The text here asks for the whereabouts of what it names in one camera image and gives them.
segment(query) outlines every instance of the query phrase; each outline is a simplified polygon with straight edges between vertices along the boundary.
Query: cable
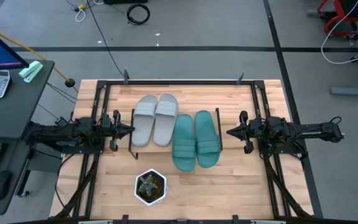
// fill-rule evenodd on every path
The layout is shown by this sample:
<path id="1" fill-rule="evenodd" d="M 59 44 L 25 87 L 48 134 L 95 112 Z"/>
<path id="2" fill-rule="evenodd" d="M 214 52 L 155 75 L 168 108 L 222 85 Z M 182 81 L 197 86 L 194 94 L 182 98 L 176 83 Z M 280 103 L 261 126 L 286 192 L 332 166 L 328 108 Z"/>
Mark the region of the cable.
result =
<path id="1" fill-rule="evenodd" d="M 54 87 L 49 86 L 51 89 L 55 90 L 57 93 L 59 93 L 62 97 L 66 98 L 66 100 L 70 101 L 71 103 L 75 104 L 74 101 L 72 101 L 71 99 L 67 98 L 67 96 L 63 95 L 62 93 L 60 93 L 58 90 L 54 89 Z"/>
<path id="2" fill-rule="evenodd" d="M 34 146 L 30 145 L 30 149 L 34 150 L 34 151 L 37 151 L 43 155 L 46 155 L 46 156 L 50 156 L 50 157 L 53 157 L 53 158 L 56 158 L 56 159 L 59 159 L 61 160 L 62 158 L 61 157 L 57 157 L 57 156 L 54 156 L 54 155 L 51 155 L 51 154 L 47 154 L 47 153 L 44 153 L 44 152 L 41 152 L 40 150 L 36 149 Z"/>
<path id="3" fill-rule="evenodd" d="M 122 13 L 124 16 L 126 16 L 125 12 L 122 12 L 121 10 L 119 10 L 118 8 L 114 7 L 113 5 L 110 5 L 113 9 L 119 11 L 120 13 Z"/>
<path id="4" fill-rule="evenodd" d="M 97 5 L 101 5 L 101 4 L 104 4 L 104 2 L 102 3 L 98 3 L 99 0 L 93 0 L 93 3 L 97 4 Z"/>
<path id="5" fill-rule="evenodd" d="M 18 41 L 13 40 L 13 39 L 11 39 L 11 38 L 5 36 L 5 35 L 2 34 L 2 33 L 0 33 L 0 36 L 3 37 L 4 39 L 6 39 L 6 40 L 8 40 L 8 41 L 10 41 L 10 42 L 12 42 L 12 43 L 14 43 L 14 44 L 16 44 L 16 45 L 21 46 L 22 48 L 28 50 L 29 52 L 32 52 L 32 53 L 35 54 L 36 56 L 40 57 L 42 60 L 46 60 L 46 58 L 45 58 L 44 56 L 38 54 L 38 52 L 34 51 L 33 49 L 29 48 L 28 46 L 26 46 L 26 45 L 24 45 L 24 44 L 21 44 L 21 43 L 19 43 Z M 69 81 L 68 78 L 67 78 L 66 76 L 64 76 L 63 73 L 60 72 L 57 67 L 54 67 L 53 69 L 54 69 L 61 77 L 63 77 L 66 82 Z"/>
<path id="6" fill-rule="evenodd" d="M 60 169 L 62 168 L 62 166 L 64 165 L 64 163 L 66 163 L 69 159 L 71 159 L 74 156 L 74 154 L 70 155 L 69 157 L 67 157 L 67 159 L 65 159 L 59 166 L 59 169 L 57 170 L 57 177 L 59 178 L 59 174 L 60 174 Z M 55 193 L 57 196 L 57 199 L 59 199 L 60 204 L 62 205 L 62 207 L 65 206 L 65 204 L 63 203 L 62 199 L 60 198 L 59 193 L 57 192 L 57 181 L 56 180 L 56 184 L 55 184 Z"/>
<path id="7" fill-rule="evenodd" d="M 78 19 L 78 15 L 81 14 L 81 12 L 84 14 L 84 17 L 82 17 L 82 19 Z M 75 21 L 76 22 L 82 22 L 86 17 L 85 11 L 82 9 L 78 9 L 77 15 L 75 16 Z"/>
<path id="8" fill-rule="evenodd" d="M 121 70 L 119 69 L 119 67 L 118 67 L 118 65 L 117 65 L 117 63 L 116 63 L 114 57 L 111 55 L 111 52 L 110 52 L 110 50 L 109 50 L 109 47 L 107 46 L 106 39 L 104 38 L 103 32 L 102 32 L 102 30 L 100 29 L 100 26 L 99 26 L 99 24 L 98 24 L 98 22 L 97 22 L 97 20 L 96 20 L 96 18 L 95 18 L 95 16 L 94 16 L 94 14 L 93 14 L 92 8 L 90 8 L 90 10 L 91 10 L 91 13 L 92 13 L 93 20 L 94 20 L 94 22 L 96 23 L 96 26 L 98 27 L 100 34 L 102 35 L 104 45 L 105 45 L 106 48 L 107 48 L 107 52 L 109 52 L 109 55 L 110 55 L 110 57 L 111 57 L 112 62 L 114 62 L 114 65 L 116 66 L 118 72 L 122 75 L 122 77 L 125 78 L 125 75 L 121 72 Z"/>
<path id="9" fill-rule="evenodd" d="M 64 94 L 66 94 L 66 96 L 72 98 L 73 100 L 77 100 L 77 98 L 75 98 L 74 96 L 71 96 L 70 94 L 68 94 L 67 92 L 65 92 L 65 91 L 63 91 L 63 90 L 61 90 L 59 88 L 57 88 L 56 86 L 54 86 L 54 85 L 52 85 L 50 83 L 47 83 L 47 84 L 48 84 L 49 87 L 54 88 L 54 89 L 56 89 L 56 90 L 58 90 L 58 91 L 60 91 L 60 92 L 62 92 Z"/>
<path id="10" fill-rule="evenodd" d="M 143 21 L 137 21 L 137 20 L 135 20 L 134 18 L 132 18 L 131 12 L 132 12 L 132 10 L 134 10 L 136 7 L 141 7 L 141 8 L 143 8 L 144 10 L 146 10 L 146 12 L 147 12 L 147 17 L 146 17 L 146 19 L 144 19 Z M 130 6 L 130 7 L 128 8 L 126 15 L 127 15 L 128 22 L 130 22 L 131 24 L 133 24 L 133 25 L 142 25 L 142 24 L 144 24 L 145 22 L 147 22 L 148 19 L 150 19 L 150 10 L 148 9 L 147 6 L 145 6 L 145 5 L 143 5 L 143 4 L 134 4 L 134 5 L 132 5 L 132 6 Z"/>
<path id="11" fill-rule="evenodd" d="M 326 42 L 327 42 L 329 36 L 333 33 L 334 29 L 335 29 L 343 20 L 345 20 L 345 19 L 353 12 L 353 10 L 356 8 L 357 5 L 358 5 L 358 0 L 357 0 L 357 2 L 354 4 L 354 7 L 352 8 L 352 10 L 350 10 L 349 13 L 348 13 L 343 19 L 341 19 L 341 20 L 334 26 L 334 28 L 331 29 L 331 31 L 329 32 L 329 34 L 327 35 L 326 39 L 324 40 L 324 42 L 323 42 L 323 44 L 322 44 L 322 46 L 321 46 L 321 53 L 323 54 L 324 58 L 325 58 L 329 63 L 333 63 L 333 64 L 335 64 L 335 65 L 343 65 L 343 64 L 346 64 L 346 63 L 351 63 L 351 62 L 358 61 L 358 58 L 355 58 L 355 59 L 352 59 L 352 60 L 346 61 L 346 62 L 332 62 L 332 61 L 330 61 L 330 59 L 328 59 L 328 58 L 326 57 L 326 55 L 324 54 L 324 50 L 323 50 L 324 45 L 326 44 Z"/>
<path id="12" fill-rule="evenodd" d="M 77 5 L 74 5 L 74 4 L 70 3 L 68 0 L 66 0 L 66 2 L 67 2 L 68 4 L 70 4 L 72 7 L 78 7 Z"/>
<path id="13" fill-rule="evenodd" d="M 40 106 L 42 109 L 44 109 L 46 112 L 48 112 L 50 115 L 54 116 L 56 119 L 59 119 L 58 117 L 56 117 L 52 112 L 50 112 L 49 110 L 47 110 L 46 108 L 44 108 L 41 104 L 38 104 L 38 106 Z"/>

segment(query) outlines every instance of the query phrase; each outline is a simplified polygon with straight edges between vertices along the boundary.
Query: gray floor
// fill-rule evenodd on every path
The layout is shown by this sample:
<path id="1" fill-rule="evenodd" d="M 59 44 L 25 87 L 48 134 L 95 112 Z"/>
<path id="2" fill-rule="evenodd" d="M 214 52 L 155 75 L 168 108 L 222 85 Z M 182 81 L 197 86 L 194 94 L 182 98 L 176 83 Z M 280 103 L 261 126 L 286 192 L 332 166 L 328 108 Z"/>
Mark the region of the gray floor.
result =
<path id="1" fill-rule="evenodd" d="M 80 0 L 71 0 L 80 4 Z M 270 0 L 282 47 L 320 47 L 323 23 L 305 11 L 320 0 Z M 93 7 L 109 46 L 246 46 L 273 47 L 263 0 L 150 0 L 152 17 L 144 26 L 127 24 L 110 6 Z M 116 6 L 125 11 L 128 5 Z M 0 9 L 0 31 L 31 47 L 103 46 L 90 11 L 77 23 L 64 0 L 7 0 Z M 328 47 L 350 47 L 342 37 Z M 120 78 L 107 52 L 41 52 L 68 77 Z M 281 79 L 275 52 L 112 52 L 131 78 L 237 78 Z M 20 52 L 24 58 L 36 58 Z M 331 60 L 348 60 L 353 54 L 327 54 Z M 323 215 L 358 220 L 358 97 L 332 96 L 333 86 L 358 86 L 358 63 L 332 65 L 319 53 L 284 53 L 293 94 L 302 123 L 328 121 L 342 116 L 346 138 L 339 144 L 307 141 Z M 64 88 L 53 72 L 50 83 Z M 40 104 L 56 116 L 68 117 L 74 105 L 48 87 Z M 34 121 L 51 124 L 55 118 L 38 107 Z M 0 223 L 47 218 L 56 174 L 30 175 L 27 198 L 14 197 Z"/>

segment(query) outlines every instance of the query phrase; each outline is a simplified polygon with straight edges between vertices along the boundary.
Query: hexagonal pot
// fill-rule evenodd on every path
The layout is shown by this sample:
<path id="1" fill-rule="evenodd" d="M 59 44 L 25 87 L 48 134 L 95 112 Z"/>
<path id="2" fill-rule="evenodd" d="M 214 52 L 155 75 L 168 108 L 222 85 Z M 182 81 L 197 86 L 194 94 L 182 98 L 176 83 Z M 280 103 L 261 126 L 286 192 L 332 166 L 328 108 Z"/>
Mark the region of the hexagonal pot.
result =
<path id="1" fill-rule="evenodd" d="M 139 187 L 142 184 L 140 178 L 143 177 L 144 179 L 146 179 L 147 176 L 150 174 L 153 175 L 154 183 L 157 185 L 158 189 L 153 189 L 152 196 L 148 197 L 146 194 L 139 192 Z M 137 197 L 139 200 L 141 200 L 143 203 L 145 203 L 148 206 L 154 203 L 162 202 L 162 200 L 165 198 L 167 194 L 167 190 L 168 190 L 167 178 L 154 169 L 149 169 L 148 171 L 136 177 L 135 197 Z"/>

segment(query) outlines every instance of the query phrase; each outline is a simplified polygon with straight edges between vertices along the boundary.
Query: teal slide sandal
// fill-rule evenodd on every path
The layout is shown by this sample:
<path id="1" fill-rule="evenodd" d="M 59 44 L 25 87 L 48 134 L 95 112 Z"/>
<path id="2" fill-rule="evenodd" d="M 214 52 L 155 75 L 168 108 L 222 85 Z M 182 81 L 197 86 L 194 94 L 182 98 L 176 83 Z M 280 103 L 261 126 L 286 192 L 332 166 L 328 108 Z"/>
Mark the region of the teal slide sandal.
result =
<path id="1" fill-rule="evenodd" d="M 196 141 L 194 140 L 193 118 L 188 114 L 177 117 L 172 142 L 172 160 L 181 171 L 190 172 L 196 165 Z"/>
<path id="2" fill-rule="evenodd" d="M 221 154 L 219 136 L 215 133 L 212 116 L 208 111 L 196 113 L 197 161 L 203 168 L 215 165 Z"/>

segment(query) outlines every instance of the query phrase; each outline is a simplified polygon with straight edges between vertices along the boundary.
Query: metal rod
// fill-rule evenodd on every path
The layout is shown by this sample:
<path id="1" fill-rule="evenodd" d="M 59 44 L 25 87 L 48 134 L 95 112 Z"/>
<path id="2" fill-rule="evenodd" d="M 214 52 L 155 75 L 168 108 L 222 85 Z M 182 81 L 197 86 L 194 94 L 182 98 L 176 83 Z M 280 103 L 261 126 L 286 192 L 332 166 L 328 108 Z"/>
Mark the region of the metal rod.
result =
<path id="1" fill-rule="evenodd" d="M 272 164 L 270 163 L 268 158 L 264 158 L 265 161 L 265 168 L 268 176 L 276 183 L 278 189 L 280 189 L 281 193 L 284 194 L 285 198 L 288 200 L 288 203 L 291 205 L 292 209 L 299 217 L 310 217 L 307 212 L 305 212 L 302 207 L 296 202 L 296 200 L 292 197 L 291 193 L 288 189 L 284 186 L 284 184 L 278 178 L 278 175 L 274 171 Z"/>
<path id="2" fill-rule="evenodd" d="M 284 175 L 283 175 L 283 170 L 281 168 L 281 161 L 280 161 L 280 156 L 278 154 L 274 154 L 273 155 L 274 158 L 274 164 L 276 166 L 276 171 L 278 174 L 278 179 L 283 182 L 283 185 L 285 185 L 284 182 Z M 288 203 L 288 201 L 285 199 L 285 196 L 283 193 L 281 193 L 281 198 L 283 200 L 283 206 L 284 206 L 284 214 L 285 216 L 291 216 L 291 210 L 290 210 L 290 204 Z"/>
<path id="3" fill-rule="evenodd" d="M 132 109 L 132 113 L 131 113 L 131 127 L 134 126 L 134 113 L 135 113 L 135 109 Z M 138 159 L 138 158 L 139 158 L 138 153 L 134 154 L 134 153 L 132 152 L 132 132 L 129 133 L 128 151 L 129 151 L 130 154 L 134 157 L 134 159 Z"/>
<path id="4" fill-rule="evenodd" d="M 59 212 L 55 217 L 58 218 L 65 218 L 68 216 L 76 202 L 81 198 L 83 191 L 85 190 L 86 186 L 88 185 L 89 181 L 96 176 L 96 170 L 98 166 L 95 163 L 92 163 L 89 172 L 86 174 L 84 181 L 78 186 L 77 190 L 74 192 L 71 199 L 67 202 L 67 204 L 63 207 L 61 212 Z"/>
<path id="5" fill-rule="evenodd" d="M 128 80 L 129 85 L 233 85 L 237 80 Z M 112 85 L 122 85 L 122 80 L 107 81 Z M 241 81 L 241 85 L 251 85 L 253 81 Z"/>
<path id="6" fill-rule="evenodd" d="M 93 119 L 96 119 L 96 112 L 98 111 L 99 99 L 100 99 L 100 88 L 96 89 L 96 92 L 94 94 L 93 107 L 92 107 L 92 113 L 91 113 L 91 117 Z M 77 186 L 80 186 L 82 181 L 84 181 L 85 174 L 86 174 L 86 168 L 88 166 L 89 157 L 90 157 L 89 154 L 85 154 L 83 159 L 82 159 L 80 179 L 78 180 L 78 185 Z M 78 216 L 78 214 L 80 212 L 80 207 L 81 207 L 81 197 L 78 199 L 77 203 L 74 206 L 74 210 L 73 210 L 73 216 L 74 217 Z"/>
<path id="7" fill-rule="evenodd" d="M 88 159 L 89 155 L 85 154 L 82 158 L 82 165 L 81 165 L 81 172 L 80 178 L 78 179 L 78 186 L 84 181 L 85 174 L 86 174 L 86 167 L 88 166 Z M 77 203 L 74 205 L 73 209 L 73 217 L 77 217 L 80 212 L 80 205 L 81 205 L 81 198 L 78 199 Z"/>
<path id="8" fill-rule="evenodd" d="M 111 84 L 107 83 L 106 90 L 104 92 L 102 114 L 107 113 L 107 107 L 108 107 L 108 104 L 109 104 L 110 87 L 111 87 Z M 93 162 L 96 164 L 96 171 L 95 172 L 98 171 L 99 157 L 100 157 L 99 154 L 95 154 L 93 156 Z M 96 175 L 91 179 L 91 182 L 89 183 L 88 198 L 86 200 L 86 207 L 85 207 L 85 215 L 86 216 L 91 215 L 95 183 L 96 183 Z"/>
<path id="9" fill-rule="evenodd" d="M 264 88 L 260 88 L 260 94 L 262 95 L 262 101 L 263 101 L 263 104 L 264 104 L 264 111 L 265 111 L 265 114 L 266 114 L 266 118 L 268 118 L 268 117 L 270 117 L 270 109 L 269 109 L 269 103 L 267 101 L 266 90 Z M 282 167 L 281 167 L 280 156 L 278 154 L 275 154 L 275 155 L 273 155 L 273 158 L 274 158 L 274 164 L 275 164 L 275 167 L 276 167 L 278 178 L 283 183 L 283 185 L 285 185 L 283 170 L 282 170 Z M 291 216 L 290 204 L 285 199 L 285 196 L 284 196 L 284 194 L 282 192 L 281 192 L 281 198 L 283 200 L 283 207 L 284 207 L 285 216 Z"/>
<path id="10" fill-rule="evenodd" d="M 222 151 L 223 142 L 222 142 L 221 117 L 219 115 L 219 108 L 216 108 L 215 111 L 216 111 L 216 118 L 218 119 L 219 146 L 221 147 L 221 151 Z"/>
<path id="11" fill-rule="evenodd" d="M 260 115 L 259 101 L 258 101 L 258 95 L 257 95 L 257 92 L 256 92 L 255 84 L 251 84 L 251 93 L 252 93 L 252 99 L 254 101 L 254 108 L 255 108 L 256 117 L 260 119 L 261 115 Z M 264 154 L 265 168 L 267 167 L 267 163 L 270 163 L 270 161 L 269 161 L 269 158 L 267 157 L 267 155 Z M 270 195 L 270 203 L 272 204 L 273 216 L 277 217 L 280 214 L 279 211 L 278 211 L 277 198 L 276 198 L 276 194 L 275 194 L 273 180 L 269 176 L 269 173 L 267 172 L 267 170 L 266 170 L 266 179 L 267 179 L 267 185 L 268 185 L 268 192 L 269 192 L 269 195 Z"/>

